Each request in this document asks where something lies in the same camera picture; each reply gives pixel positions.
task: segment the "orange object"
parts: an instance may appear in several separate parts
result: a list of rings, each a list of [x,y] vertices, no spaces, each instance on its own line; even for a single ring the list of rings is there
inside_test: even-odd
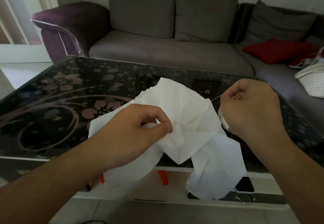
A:
[[[100,175],[100,181],[102,184],[105,183],[105,177],[103,176],[103,174]]]
[[[165,170],[158,170],[157,172],[159,173],[159,175],[161,177],[163,185],[166,186],[167,184],[169,184],[167,172]]]

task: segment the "glass tabletop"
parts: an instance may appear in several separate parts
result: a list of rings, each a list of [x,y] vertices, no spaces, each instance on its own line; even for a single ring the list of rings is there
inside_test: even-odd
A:
[[[221,95],[241,78],[259,80],[254,76],[67,56],[0,101],[0,157],[59,156],[87,139],[92,119],[134,99],[160,77],[208,98]],[[291,139],[324,165],[323,136],[289,102],[279,98]],[[218,111],[220,99],[212,103]],[[240,138],[227,134],[241,144],[248,171],[266,171]],[[177,165],[166,155],[159,165],[192,167],[190,160]]]

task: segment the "red pillow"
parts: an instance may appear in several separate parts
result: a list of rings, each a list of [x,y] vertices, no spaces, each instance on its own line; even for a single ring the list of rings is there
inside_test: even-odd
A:
[[[305,52],[309,43],[297,41],[279,41],[275,38],[243,48],[243,52],[256,56],[267,64],[280,63]]]
[[[296,66],[299,65],[306,58],[315,58],[318,54],[319,48],[310,45],[305,52],[298,54],[292,59],[287,61],[288,65]]]

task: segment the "forearm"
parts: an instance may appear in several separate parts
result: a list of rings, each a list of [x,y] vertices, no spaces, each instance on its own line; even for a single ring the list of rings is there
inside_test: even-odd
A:
[[[0,223],[48,223],[85,184],[100,173],[87,143],[47,162],[0,189]]]
[[[324,169],[300,150],[285,133],[254,153],[276,179],[301,223],[324,219]]]

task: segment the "purple armchair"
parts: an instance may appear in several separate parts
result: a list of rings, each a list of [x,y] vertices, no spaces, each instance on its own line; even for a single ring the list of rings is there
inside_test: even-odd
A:
[[[109,10],[91,2],[35,13],[32,22],[42,29],[43,42],[53,62],[66,55],[88,57],[91,45],[110,31]]]

